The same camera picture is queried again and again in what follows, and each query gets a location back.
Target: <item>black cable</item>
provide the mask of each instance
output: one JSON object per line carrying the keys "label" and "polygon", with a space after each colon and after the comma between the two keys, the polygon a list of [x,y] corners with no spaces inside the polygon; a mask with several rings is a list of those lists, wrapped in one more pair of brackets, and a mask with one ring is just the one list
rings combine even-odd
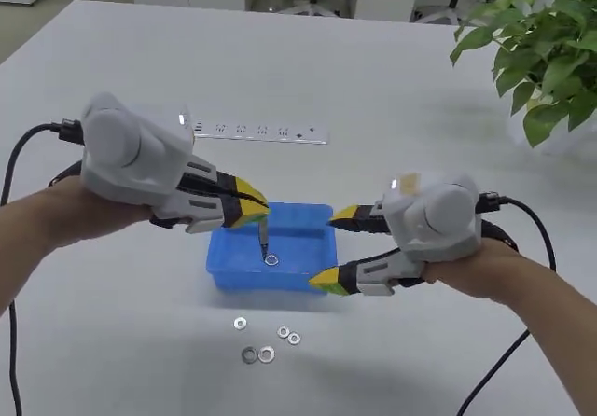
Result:
{"label": "black cable", "polygon": [[[513,206],[516,206],[517,208],[522,209],[528,216],[531,217],[531,219],[533,219],[537,228],[539,229],[539,232],[541,233],[541,237],[543,237],[543,242],[545,243],[545,248],[548,251],[549,268],[555,271],[556,270],[556,255],[553,251],[553,245],[551,244],[551,239],[549,238],[548,231],[546,230],[545,225],[543,225],[543,222],[541,221],[539,216],[535,213],[535,211],[533,211],[531,208],[529,208],[523,202],[514,200],[514,199],[510,199],[509,197],[500,197],[499,203],[500,204],[511,204]],[[499,368],[504,365],[504,363],[508,360],[508,358],[510,358],[510,356],[513,355],[514,352],[519,348],[519,346],[521,346],[521,344],[526,339],[529,338],[529,335],[531,335],[531,333],[528,330],[525,330],[516,339],[516,341],[514,341],[512,343],[512,345],[504,352],[504,354],[499,358],[499,360],[497,362],[495,362],[495,365],[493,365],[493,367],[489,370],[489,372],[487,374],[485,374],[485,376],[480,380],[480,382],[473,389],[473,391],[471,391],[470,395],[468,395],[465,402],[458,410],[458,413],[456,413],[456,416],[463,416],[465,414],[466,410],[470,406],[471,402],[475,399],[475,397],[477,397],[477,395],[480,393],[480,391],[492,379],[492,377],[499,370]]]}
{"label": "black cable", "polygon": [[[12,186],[12,176],[15,173],[15,165],[17,164],[17,158],[19,157],[22,148],[27,144],[27,141],[33,138],[36,134],[46,130],[59,132],[61,126],[59,124],[37,125],[25,133],[12,149],[10,157],[8,158],[7,172],[5,173],[2,196],[0,197],[0,206],[4,206],[8,203],[8,196],[10,195],[10,188]],[[16,416],[22,416],[21,393],[19,391],[19,382],[17,380],[17,308],[15,306],[15,301],[12,301],[8,306],[8,318],[10,320],[10,366],[8,369],[8,376],[10,378],[12,399],[15,403],[15,414]]]}

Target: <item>power strip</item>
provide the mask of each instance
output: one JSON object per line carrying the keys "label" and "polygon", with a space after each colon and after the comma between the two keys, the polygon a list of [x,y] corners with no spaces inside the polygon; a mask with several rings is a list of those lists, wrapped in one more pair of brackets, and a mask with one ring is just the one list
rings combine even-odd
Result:
{"label": "power strip", "polygon": [[327,144],[329,142],[329,132],[325,128],[307,124],[294,126],[198,121],[194,131],[196,138],[299,144]]}

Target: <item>table surface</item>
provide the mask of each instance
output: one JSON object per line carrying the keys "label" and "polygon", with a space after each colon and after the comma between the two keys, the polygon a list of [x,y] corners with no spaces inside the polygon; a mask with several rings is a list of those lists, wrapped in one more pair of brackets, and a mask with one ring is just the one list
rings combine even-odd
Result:
{"label": "table surface", "polygon": [[[591,170],[513,147],[507,100],[493,91],[494,49],[452,69],[452,29],[190,8],[74,2],[0,66],[0,164],[33,125],[77,118],[113,91],[125,103],[188,104],[196,116],[315,122],[328,146],[200,141],[196,153],[271,201],[340,208],[378,199],[414,168],[472,174],[544,218],[562,275],[597,299]],[[13,198],[80,157],[40,135],[19,160]],[[531,221],[493,217],[544,261]],[[339,261],[378,254],[389,238],[337,232]],[[218,293],[205,272],[209,235],[148,224],[65,248],[18,299],[25,414],[45,416],[452,415],[523,327],[507,309],[443,285],[393,298]],[[237,332],[235,317],[248,320]],[[286,325],[302,335],[289,346]],[[271,344],[269,365],[245,346]],[[0,333],[7,371],[7,318]],[[12,414],[7,374],[0,412]],[[527,341],[470,415],[574,414]]]}

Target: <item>blue plastic container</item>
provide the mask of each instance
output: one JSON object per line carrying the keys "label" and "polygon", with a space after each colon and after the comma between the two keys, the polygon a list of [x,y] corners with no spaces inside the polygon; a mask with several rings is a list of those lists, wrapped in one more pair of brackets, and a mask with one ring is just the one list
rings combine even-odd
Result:
{"label": "blue plastic container", "polygon": [[309,286],[309,278],[338,265],[332,216],[324,204],[270,203],[270,253],[276,266],[261,259],[257,223],[240,229],[218,229],[212,234],[207,271],[225,291],[292,290],[322,292]]}

